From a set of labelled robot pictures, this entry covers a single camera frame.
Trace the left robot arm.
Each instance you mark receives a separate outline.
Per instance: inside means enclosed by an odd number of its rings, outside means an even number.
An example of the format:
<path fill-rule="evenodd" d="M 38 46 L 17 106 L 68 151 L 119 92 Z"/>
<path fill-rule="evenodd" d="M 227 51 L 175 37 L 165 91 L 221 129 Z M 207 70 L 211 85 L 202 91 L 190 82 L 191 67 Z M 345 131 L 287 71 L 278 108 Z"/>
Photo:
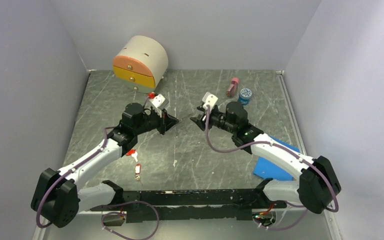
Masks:
<path fill-rule="evenodd" d="M 153 130 L 164 135 L 179 122 L 165 108 L 152 106 L 146 113 L 142 104 L 128 104 L 118 125 L 104 128 L 104 138 L 98 146 L 68 166 L 59 170 L 47 168 L 40 174 L 30 204 L 36 212 L 36 225 L 41 229 L 50 225 L 65 227 L 78 212 L 91 205 L 93 192 L 110 210 L 119 209 L 123 203 L 123 189 L 110 181 L 90 191 L 81 189 L 100 170 L 132 150 L 139 135 Z"/>

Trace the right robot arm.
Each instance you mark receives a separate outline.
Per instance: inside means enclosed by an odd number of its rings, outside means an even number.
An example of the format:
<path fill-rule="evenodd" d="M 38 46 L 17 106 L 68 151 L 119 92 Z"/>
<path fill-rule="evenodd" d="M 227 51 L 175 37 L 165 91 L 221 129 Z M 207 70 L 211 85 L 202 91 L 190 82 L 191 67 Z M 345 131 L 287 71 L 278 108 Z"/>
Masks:
<path fill-rule="evenodd" d="M 290 181 L 268 180 L 254 195 L 258 206 L 266 208 L 275 201 L 284 201 L 300 203 L 315 214 L 339 211 L 337 195 L 342 187 L 328 158 L 322 155 L 314 158 L 282 145 L 249 122 L 248 112 L 240 102 L 228 103 L 225 112 L 209 102 L 197 109 L 203 113 L 190 120 L 205 132 L 206 141 L 215 152 L 227 154 L 244 150 L 268 160 L 293 177 Z M 209 136 L 211 127 L 230 133 L 235 148 L 213 146 Z"/>

